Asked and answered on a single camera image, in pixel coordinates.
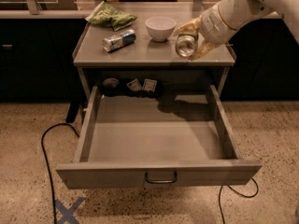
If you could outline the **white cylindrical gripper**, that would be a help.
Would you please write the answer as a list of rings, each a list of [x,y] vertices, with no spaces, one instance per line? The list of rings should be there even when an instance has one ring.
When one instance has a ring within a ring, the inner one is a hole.
[[[210,51],[216,49],[218,45],[228,42],[237,33],[237,30],[230,28],[223,21],[219,6],[214,5],[205,10],[200,17],[179,26],[174,31],[173,36],[187,33],[198,34],[199,32],[205,40],[191,57],[192,61],[204,57]]]

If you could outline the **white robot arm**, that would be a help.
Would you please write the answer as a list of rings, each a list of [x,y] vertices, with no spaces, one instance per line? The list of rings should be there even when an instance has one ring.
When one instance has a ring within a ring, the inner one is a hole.
[[[299,0],[220,0],[199,17],[179,26],[174,35],[200,34],[204,40],[191,60],[227,43],[246,24],[276,12],[299,42]]]

